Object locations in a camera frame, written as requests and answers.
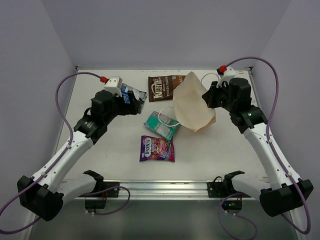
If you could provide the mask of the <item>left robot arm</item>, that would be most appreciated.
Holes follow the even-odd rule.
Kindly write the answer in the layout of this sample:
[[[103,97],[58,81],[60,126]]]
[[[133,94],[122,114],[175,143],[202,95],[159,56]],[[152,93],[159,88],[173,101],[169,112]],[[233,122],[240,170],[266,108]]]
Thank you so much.
[[[128,101],[106,90],[95,94],[91,107],[85,110],[63,147],[33,176],[22,176],[18,180],[19,201],[23,207],[51,221],[69,201],[103,193],[104,178],[92,170],[85,171],[77,180],[63,180],[81,156],[107,132],[115,117],[139,113],[141,102],[132,90],[127,95]]]

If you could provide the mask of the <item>blue white snack packet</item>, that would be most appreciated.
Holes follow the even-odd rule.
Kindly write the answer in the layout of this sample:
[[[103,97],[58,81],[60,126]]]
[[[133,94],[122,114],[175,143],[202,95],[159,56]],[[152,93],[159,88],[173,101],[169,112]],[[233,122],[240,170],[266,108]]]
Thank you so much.
[[[138,108],[138,114],[141,114],[141,112],[143,110],[143,107],[144,107],[144,104],[145,104],[145,100],[147,98],[147,93],[144,92],[144,91],[140,91],[140,90],[138,90],[138,89],[136,89],[136,88],[134,88],[132,86],[129,86],[129,85],[125,84],[125,83],[122,83],[120,90],[121,90],[124,102],[126,104],[130,103],[128,92],[129,91],[133,92],[133,95],[134,95],[135,99],[140,102],[140,105],[139,105],[139,108]]]

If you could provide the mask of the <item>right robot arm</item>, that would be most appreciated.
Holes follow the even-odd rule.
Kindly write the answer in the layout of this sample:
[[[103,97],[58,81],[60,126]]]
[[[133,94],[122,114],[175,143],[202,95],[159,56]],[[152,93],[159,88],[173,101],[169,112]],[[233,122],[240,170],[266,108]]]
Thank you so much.
[[[268,182],[251,180],[248,174],[238,170],[226,174],[220,187],[214,184],[213,189],[231,197],[242,192],[259,200],[267,215],[274,217],[303,206],[314,187],[310,180],[301,179],[279,150],[267,129],[265,114],[252,104],[251,90],[248,80],[236,77],[222,85],[212,82],[202,98],[209,108],[229,112],[232,123],[258,156]]]

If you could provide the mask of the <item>dark brown snack packet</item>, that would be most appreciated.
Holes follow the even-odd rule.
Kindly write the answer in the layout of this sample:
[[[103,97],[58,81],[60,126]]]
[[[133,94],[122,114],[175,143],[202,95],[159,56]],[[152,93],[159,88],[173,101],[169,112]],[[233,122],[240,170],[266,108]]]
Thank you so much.
[[[185,75],[149,76],[148,100],[149,102],[172,100],[174,90],[184,80]]]

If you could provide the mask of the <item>teal Fox's mint bag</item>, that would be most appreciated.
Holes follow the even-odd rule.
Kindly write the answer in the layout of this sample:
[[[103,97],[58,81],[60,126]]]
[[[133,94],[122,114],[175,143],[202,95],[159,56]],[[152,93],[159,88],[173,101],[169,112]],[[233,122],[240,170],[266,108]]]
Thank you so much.
[[[153,111],[144,126],[153,133],[171,141],[180,123],[171,117]]]

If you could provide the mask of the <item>brown paper bag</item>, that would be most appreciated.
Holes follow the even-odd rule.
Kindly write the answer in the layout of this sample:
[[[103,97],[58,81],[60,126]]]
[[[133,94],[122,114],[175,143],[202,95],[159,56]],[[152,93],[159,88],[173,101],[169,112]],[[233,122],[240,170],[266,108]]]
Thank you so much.
[[[189,72],[184,81],[173,91],[174,115],[177,123],[197,133],[216,122],[216,111],[209,108],[202,98],[207,89],[194,72]]]

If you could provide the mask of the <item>purple Fox's candy bag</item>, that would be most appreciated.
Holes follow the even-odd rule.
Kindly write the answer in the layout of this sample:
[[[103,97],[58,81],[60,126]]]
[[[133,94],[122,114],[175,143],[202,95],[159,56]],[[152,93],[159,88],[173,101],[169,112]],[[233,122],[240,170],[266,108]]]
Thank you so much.
[[[163,137],[141,136],[139,161],[174,163],[175,150],[173,140],[167,140]]]

